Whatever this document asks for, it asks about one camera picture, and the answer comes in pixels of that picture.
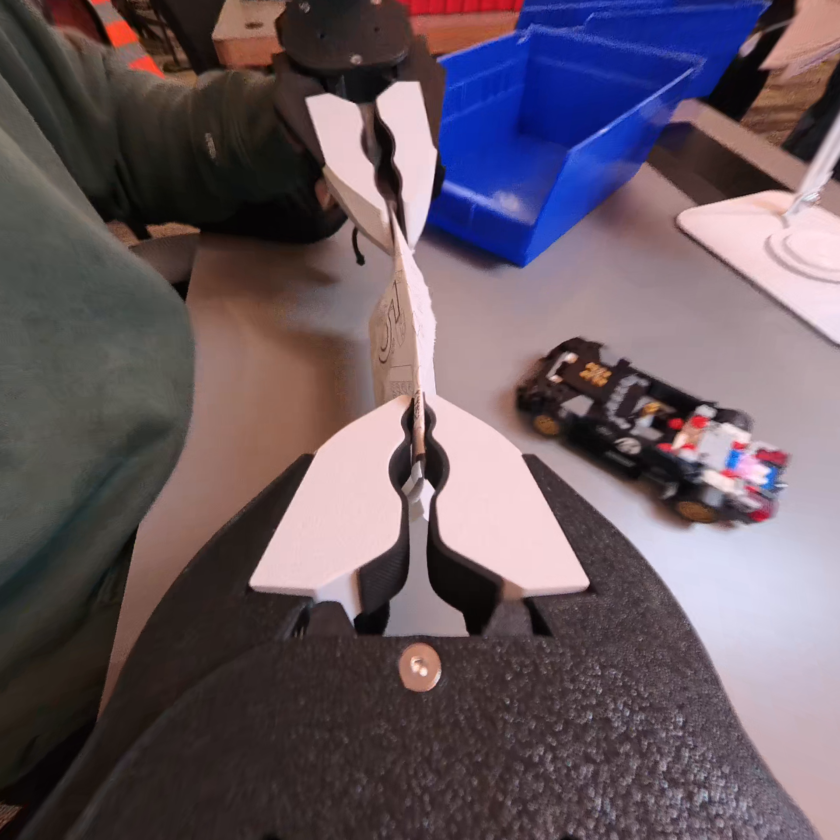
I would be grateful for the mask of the person's green sweater torso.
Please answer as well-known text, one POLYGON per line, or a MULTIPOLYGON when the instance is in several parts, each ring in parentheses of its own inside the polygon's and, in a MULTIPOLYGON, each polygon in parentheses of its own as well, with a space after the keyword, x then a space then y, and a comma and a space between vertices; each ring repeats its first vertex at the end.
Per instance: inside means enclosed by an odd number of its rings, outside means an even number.
POLYGON ((2 787, 98 710, 193 401, 180 298, 40 150, 2 131, 2 787))

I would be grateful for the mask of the blue plastic bin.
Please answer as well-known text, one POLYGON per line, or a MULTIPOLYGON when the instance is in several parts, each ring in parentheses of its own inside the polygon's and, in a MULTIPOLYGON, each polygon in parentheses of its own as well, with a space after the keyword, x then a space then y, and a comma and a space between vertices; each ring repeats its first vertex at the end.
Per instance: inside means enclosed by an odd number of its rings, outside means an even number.
POLYGON ((702 64, 686 84, 684 99, 703 98, 717 85, 768 2, 671 2, 611 7, 594 12, 584 32, 595 37, 692 55, 702 64))
POLYGON ((534 25, 439 59, 427 225, 526 266, 632 179, 704 63, 534 25))
POLYGON ((755 22, 770 6, 762 1, 526 1, 519 10, 517 30, 532 25, 550 28, 580 28, 596 14, 719 12, 735 9, 747 12, 755 22))

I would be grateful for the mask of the white paper bag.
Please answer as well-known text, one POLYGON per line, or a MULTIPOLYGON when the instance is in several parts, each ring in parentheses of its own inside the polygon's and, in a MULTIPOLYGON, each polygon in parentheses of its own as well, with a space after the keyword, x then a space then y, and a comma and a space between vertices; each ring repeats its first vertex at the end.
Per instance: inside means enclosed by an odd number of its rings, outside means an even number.
POLYGON ((434 346, 436 319, 425 278, 417 267, 395 212, 392 279, 369 321, 374 399, 377 405, 398 396, 411 398, 411 471, 404 491, 412 505, 422 505, 427 485, 427 398, 436 393, 434 346))

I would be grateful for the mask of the wooden workbench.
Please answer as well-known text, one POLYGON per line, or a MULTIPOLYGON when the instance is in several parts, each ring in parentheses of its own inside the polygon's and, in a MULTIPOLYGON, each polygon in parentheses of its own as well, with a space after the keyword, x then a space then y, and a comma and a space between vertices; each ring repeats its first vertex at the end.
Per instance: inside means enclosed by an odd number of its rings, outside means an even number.
MULTIPOLYGON (((284 2, 226 1, 213 29, 220 64, 228 69, 267 67, 280 52, 276 20, 284 2)), ((410 16, 434 56, 445 56, 511 34, 519 11, 440 16, 410 16)))

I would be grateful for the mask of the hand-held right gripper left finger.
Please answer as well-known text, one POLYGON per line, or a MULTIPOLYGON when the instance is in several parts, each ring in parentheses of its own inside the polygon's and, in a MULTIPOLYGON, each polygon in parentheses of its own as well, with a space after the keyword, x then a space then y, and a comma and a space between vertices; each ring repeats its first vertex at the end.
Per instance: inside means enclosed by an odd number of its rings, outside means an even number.
POLYGON ((401 395, 323 444, 249 579, 254 592, 334 603, 359 634, 384 634, 410 571, 418 515, 413 400, 401 395))

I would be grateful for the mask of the person's left forearm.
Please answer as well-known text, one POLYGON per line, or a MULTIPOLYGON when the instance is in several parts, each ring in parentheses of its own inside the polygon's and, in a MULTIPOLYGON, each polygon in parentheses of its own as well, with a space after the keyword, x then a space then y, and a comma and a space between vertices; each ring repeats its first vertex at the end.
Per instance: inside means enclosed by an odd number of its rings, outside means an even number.
POLYGON ((2 2, 1 59, 3 129, 27 125, 105 222, 304 245, 346 222, 320 210, 321 169, 278 117, 273 75, 158 78, 30 2, 2 2))

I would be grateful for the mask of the white monitor stand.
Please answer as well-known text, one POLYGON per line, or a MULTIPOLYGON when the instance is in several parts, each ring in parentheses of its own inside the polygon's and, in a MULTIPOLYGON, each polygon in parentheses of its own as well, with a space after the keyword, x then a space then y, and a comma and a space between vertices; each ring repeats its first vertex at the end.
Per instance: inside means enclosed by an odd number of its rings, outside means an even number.
POLYGON ((795 192, 765 191, 685 210, 678 228, 835 346, 839 217, 821 206, 839 158, 839 118, 795 192))

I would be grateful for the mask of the black lego car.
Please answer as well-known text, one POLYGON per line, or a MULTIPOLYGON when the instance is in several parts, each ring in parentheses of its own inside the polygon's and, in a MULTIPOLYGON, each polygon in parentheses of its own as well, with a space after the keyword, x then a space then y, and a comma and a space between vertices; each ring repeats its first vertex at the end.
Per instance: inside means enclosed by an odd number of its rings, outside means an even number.
POLYGON ((542 436, 657 487, 691 523, 769 521, 787 487, 790 455, 758 440, 750 415, 683 391, 582 337, 538 359, 518 384, 516 406, 542 436))

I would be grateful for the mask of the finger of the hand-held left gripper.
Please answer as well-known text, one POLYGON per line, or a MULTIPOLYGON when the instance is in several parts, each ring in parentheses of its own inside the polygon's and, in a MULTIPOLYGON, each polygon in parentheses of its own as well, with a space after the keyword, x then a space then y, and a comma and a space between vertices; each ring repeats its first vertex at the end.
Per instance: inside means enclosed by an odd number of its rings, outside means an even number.
POLYGON ((394 256, 396 193, 377 106, 329 92, 306 98, 331 195, 361 235, 394 256))
POLYGON ((414 249, 426 225, 438 161, 419 82, 396 81, 378 96, 375 137, 385 201, 414 249))

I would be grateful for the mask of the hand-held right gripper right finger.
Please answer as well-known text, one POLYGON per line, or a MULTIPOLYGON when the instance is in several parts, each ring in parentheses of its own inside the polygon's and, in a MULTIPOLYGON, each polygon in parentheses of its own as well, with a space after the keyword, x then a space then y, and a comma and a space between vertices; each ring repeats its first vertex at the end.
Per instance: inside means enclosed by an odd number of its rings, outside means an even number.
POLYGON ((576 595, 589 577, 524 454, 440 395, 426 399, 427 574, 482 635, 499 604, 576 595))

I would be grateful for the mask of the red plastic bin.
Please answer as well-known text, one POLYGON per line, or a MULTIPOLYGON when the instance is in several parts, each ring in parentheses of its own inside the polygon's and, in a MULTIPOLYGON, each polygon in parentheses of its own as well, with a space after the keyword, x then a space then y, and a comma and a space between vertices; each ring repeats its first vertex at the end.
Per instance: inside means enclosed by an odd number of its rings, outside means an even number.
POLYGON ((411 16, 518 12, 523 1, 400 1, 411 16))

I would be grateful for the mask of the orange traffic cone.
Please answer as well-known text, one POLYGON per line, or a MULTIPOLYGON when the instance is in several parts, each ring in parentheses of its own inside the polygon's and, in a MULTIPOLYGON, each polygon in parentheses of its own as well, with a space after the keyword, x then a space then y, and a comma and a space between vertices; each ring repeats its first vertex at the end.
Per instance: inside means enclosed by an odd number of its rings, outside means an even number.
POLYGON ((140 38, 111 1, 87 1, 106 42, 130 69, 158 78, 165 74, 141 45, 140 38))

